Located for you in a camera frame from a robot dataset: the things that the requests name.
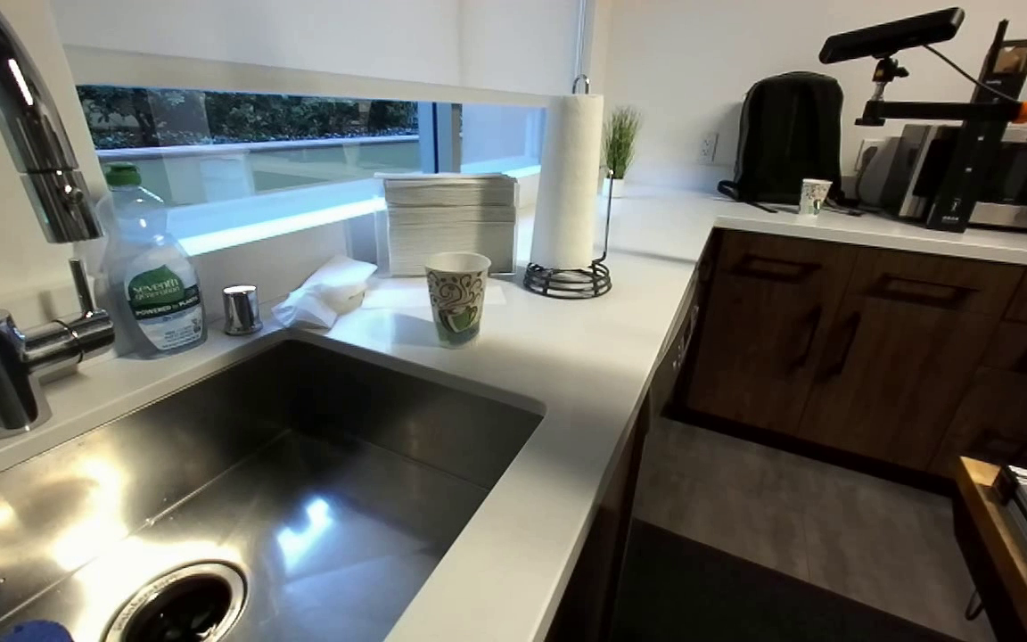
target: sink basin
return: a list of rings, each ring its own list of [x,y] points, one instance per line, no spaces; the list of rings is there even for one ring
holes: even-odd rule
[[[538,417],[286,338],[0,474],[0,639],[28,622],[121,639],[113,622],[146,622],[121,607],[221,600],[207,579],[159,590],[186,568],[240,575],[232,622],[200,623],[221,639],[384,639]]]

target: countertop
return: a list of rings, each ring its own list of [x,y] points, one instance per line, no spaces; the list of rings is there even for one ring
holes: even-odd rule
[[[425,281],[387,280],[329,338],[531,396],[545,417],[425,581],[393,639],[542,639],[581,552],[594,495],[689,304],[714,227],[1027,263],[1027,236],[926,231],[883,217],[764,214],[720,195],[623,189],[614,208],[614,294],[545,299],[490,280],[485,329],[437,348]],[[163,362],[97,357],[51,386],[51,426],[0,443],[0,471],[225,371],[277,331]]]

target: dark floor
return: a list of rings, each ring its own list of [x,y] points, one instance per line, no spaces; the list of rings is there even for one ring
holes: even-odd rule
[[[635,522],[614,642],[952,642],[789,575]]]
[[[656,421],[635,516],[673,544],[699,544],[708,559],[774,570],[774,587],[796,581],[919,633],[990,642],[984,617],[963,617],[973,581],[945,495]],[[764,607],[764,617],[796,613],[796,595],[783,592],[789,604]]]

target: dish soap bottle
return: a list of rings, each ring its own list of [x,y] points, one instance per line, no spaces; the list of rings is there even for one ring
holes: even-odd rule
[[[106,310],[118,357],[178,355],[204,344],[195,267],[166,231],[166,210],[137,169],[112,169]]]

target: cup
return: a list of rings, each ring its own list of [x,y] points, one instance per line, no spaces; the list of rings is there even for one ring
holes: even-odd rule
[[[255,287],[229,287],[225,290],[225,337],[255,337],[260,308],[255,308]]]
[[[826,178],[801,178],[797,214],[820,214],[826,195],[831,195],[831,183]]]
[[[490,274],[485,255],[428,257],[433,318],[442,344],[469,344],[477,337],[485,274]]]

